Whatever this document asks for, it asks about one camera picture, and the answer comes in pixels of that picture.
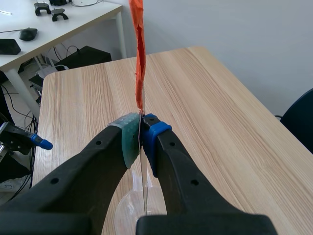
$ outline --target white desk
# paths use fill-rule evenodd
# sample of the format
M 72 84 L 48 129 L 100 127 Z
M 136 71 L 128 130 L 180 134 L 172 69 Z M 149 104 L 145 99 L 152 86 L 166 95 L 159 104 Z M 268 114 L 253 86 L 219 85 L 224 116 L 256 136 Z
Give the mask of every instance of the white desk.
M 0 13 L 0 32 L 28 27 L 38 29 L 36 38 L 29 42 L 20 40 L 19 32 L 0 34 L 0 38 L 15 39 L 21 48 L 21 52 L 18 55 L 0 55 L 0 70 L 5 73 L 36 118 L 39 118 L 39 106 L 17 73 L 20 64 L 86 28 L 111 18 L 116 19 L 122 58 L 126 58 L 127 55 L 121 17 L 121 5 L 100 2 L 88 7 L 74 7 L 71 4 L 57 6 L 55 7 L 56 9 L 65 9 L 64 13 L 68 16 L 69 20 L 63 20 L 62 17 L 58 17 L 58 21 L 53 22 L 52 15 L 48 15 L 45 11 L 41 11 L 42 14 L 36 16 L 35 2 L 35 0 L 0 1 L 0 10 L 12 13 L 12 15 Z M 73 0 L 73 2 L 79 5 L 86 5 L 96 2 L 96 0 Z

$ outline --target white wall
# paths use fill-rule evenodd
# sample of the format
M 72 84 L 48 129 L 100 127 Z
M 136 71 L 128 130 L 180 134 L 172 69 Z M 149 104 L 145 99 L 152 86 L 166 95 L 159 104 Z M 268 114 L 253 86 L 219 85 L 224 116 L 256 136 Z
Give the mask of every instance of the white wall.
M 111 2 L 125 7 L 127 53 L 135 56 L 128 0 Z M 283 114 L 313 88 L 312 10 L 311 0 L 144 0 L 146 51 L 205 46 L 272 113 Z M 120 58 L 114 21 L 83 34 L 86 40 L 76 35 L 66 46 L 89 45 Z

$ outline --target white table leg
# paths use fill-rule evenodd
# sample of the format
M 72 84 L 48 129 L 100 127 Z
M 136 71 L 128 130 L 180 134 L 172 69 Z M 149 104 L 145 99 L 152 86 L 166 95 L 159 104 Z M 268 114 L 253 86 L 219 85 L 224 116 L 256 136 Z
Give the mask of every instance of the white table leg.
M 122 23 L 122 14 L 119 12 L 116 17 L 116 26 L 117 26 L 117 32 L 119 37 L 119 46 L 122 54 L 122 58 L 126 59 L 126 46 L 125 46 L 125 37 L 124 37 L 124 31 L 123 31 L 123 23 Z
M 9 81 L 12 83 L 13 87 L 16 89 L 16 91 L 21 95 L 22 99 L 25 101 L 25 103 L 28 105 L 31 112 L 35 115 L 37 119 L 39 119 L 39 111 L 40 108 L 27 89 L 26 85 L 24 84 L 23 80 L 19 76 L 16 69 L 10 69 L 7 72 L 4 72 L 4 74 L 7 76 Z

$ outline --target transparent plastic bowl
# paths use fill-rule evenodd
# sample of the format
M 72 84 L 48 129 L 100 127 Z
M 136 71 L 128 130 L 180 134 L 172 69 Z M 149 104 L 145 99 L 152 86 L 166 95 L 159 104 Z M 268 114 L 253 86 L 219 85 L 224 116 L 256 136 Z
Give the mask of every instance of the transparent plastic bowl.
M 134 235 L 137 220 L 144 216 L 142 180 L 133 173 L 133 189 L 130 190 L 119 202 L 115 217 L 114 227 L 116 235 Z M 166 207 L 162 189 L 153 187 L 148 174 L 148 200 L 147 215 L 166 214 Z

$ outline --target blue clamp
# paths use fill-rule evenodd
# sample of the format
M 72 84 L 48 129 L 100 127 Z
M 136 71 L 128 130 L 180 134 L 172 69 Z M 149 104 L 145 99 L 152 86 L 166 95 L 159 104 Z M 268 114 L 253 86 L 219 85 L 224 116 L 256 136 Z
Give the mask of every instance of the blue clamp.
M 36 145 L 39 146 L 40 148 L 46 149 L 46 150 L 51 150 L 53 148 L 53 144 L 50 143 L 47 140 L 43 140 L 41 137 L 39 137 L 37 134 L 34 134 L 31 137 L 31 141 Z
M 155 116 L 153 114 L 147 114 L 144 117 L 145 118 L 146 117 L 157 118 L 157 116 Z M 140 136 L 142 137 L 143 149 L 144 149 L 145 154 L 147 155 L 147 158 L 149 160 L 149 163 L 150 163 L 154 177 L 157 176 L 156 158 L 155 158 L 156 138 L 159 134 L 161 134 L 167 130 L 172 130 L 172 127 L 163 121 L 160 121 L 160 122 L 150 126 L 149 130 L 145 130 L 143 128 L 143 126 L 141 126 Z

